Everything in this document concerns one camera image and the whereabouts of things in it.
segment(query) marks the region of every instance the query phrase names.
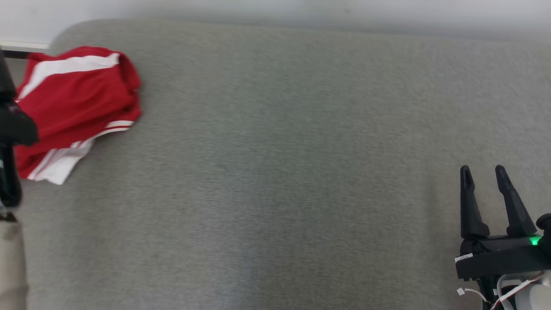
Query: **red cloth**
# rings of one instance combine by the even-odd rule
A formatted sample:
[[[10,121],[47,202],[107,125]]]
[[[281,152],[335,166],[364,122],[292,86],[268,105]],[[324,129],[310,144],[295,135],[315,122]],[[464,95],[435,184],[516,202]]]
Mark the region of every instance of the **red cloth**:
[[[83,46],[57,57],[31,54],[18,104],[40,140],[15,148],[20,177],[62,184],[94,138],[128,130],[139,118],[140,83],[121,52]]]

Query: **white baseboard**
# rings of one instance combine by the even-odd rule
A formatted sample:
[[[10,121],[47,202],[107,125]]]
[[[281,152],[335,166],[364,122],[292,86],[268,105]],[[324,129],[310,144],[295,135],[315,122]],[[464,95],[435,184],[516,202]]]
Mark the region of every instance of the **white baseboard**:
[[[0,47],[4,51],[43,53],[48,49],[48,44],[0,41]]]

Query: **green light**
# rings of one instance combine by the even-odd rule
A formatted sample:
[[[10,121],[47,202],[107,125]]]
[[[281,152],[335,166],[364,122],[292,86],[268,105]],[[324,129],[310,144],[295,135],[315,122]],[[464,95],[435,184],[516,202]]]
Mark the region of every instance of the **green light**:
[[[532,245],[538,245],[538,242],[541,238],[542,236],[534,236],[530,238],[530,241],[532,242]]]

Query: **beige cylindrical tube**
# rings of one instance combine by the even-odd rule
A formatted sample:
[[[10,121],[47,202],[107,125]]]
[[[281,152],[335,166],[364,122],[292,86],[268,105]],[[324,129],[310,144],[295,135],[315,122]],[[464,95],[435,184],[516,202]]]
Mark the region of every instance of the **beige cylindrical tube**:
[[[0,220],[0,309],[26,310],[28,291],[21,225]]]

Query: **white wall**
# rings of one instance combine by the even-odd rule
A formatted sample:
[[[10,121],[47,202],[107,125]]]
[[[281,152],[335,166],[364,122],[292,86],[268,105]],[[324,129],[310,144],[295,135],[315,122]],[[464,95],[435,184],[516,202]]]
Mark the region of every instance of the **white wall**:
[[[0,0],[0,42],[48,44],[112,17],[171,17],[306,28],[534,37],[551,42],[550,0]]]

